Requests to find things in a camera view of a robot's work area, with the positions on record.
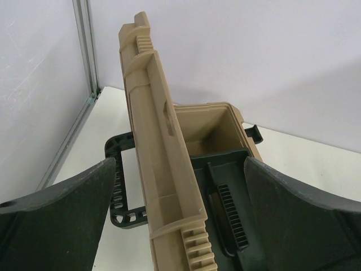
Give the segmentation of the tan plastic tool box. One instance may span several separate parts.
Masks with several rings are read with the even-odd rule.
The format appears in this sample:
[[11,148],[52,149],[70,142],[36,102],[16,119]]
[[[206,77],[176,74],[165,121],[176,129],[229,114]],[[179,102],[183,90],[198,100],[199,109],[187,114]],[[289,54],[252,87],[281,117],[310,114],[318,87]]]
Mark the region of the tan plastic tool box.
[[154,269],[218,270],[190,157],[247,148],[259,159],[256,144],[227,102],[173,103],[145,12],[118,37]]

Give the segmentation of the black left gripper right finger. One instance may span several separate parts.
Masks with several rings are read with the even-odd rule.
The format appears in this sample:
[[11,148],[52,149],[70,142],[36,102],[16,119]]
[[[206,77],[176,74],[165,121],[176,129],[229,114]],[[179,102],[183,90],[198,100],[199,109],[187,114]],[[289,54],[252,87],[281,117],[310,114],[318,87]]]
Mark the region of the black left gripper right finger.
[[360,202],[255,158],[244,172],[269,270],[360,270]]

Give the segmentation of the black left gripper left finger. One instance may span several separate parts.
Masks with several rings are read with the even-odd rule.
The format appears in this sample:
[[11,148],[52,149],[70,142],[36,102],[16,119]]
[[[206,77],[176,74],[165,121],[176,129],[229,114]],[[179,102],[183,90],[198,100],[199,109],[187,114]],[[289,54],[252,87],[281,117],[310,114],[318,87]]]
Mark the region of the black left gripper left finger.
[[1,270],[92,270],[116,178],[107,158],[1,203]]

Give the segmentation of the black tool box tray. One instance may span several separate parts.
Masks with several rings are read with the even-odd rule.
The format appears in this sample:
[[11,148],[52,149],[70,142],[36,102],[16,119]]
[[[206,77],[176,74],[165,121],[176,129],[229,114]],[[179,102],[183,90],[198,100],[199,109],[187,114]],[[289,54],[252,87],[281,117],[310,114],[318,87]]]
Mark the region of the black tool box tray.
[[246,186],[247,148],[190,157],[218,270],[268,270]]

